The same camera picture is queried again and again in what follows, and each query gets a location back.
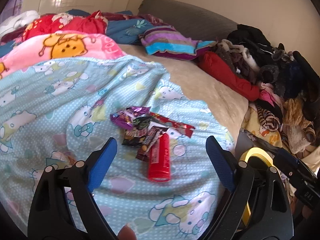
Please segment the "person right hand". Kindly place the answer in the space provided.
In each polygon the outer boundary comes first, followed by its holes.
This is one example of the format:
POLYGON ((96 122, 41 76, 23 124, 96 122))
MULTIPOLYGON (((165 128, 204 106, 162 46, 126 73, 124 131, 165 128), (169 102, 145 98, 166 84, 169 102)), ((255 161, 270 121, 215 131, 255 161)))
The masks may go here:
POLYGON ((308 219, 313 213, 313 210, 310 209, 307 205, 304 204, 298 204, 297 207, 297 214, 299 216, 302 216, 303 219, 308 219))

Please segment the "person left hand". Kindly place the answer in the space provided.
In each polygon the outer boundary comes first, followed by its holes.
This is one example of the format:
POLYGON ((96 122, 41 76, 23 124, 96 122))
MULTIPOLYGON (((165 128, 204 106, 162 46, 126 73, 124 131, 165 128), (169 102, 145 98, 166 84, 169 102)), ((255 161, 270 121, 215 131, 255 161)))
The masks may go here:
POLYGON ((135 232, 129 224, 125 224, 117 235, 119 240, 137 240, 135 232))

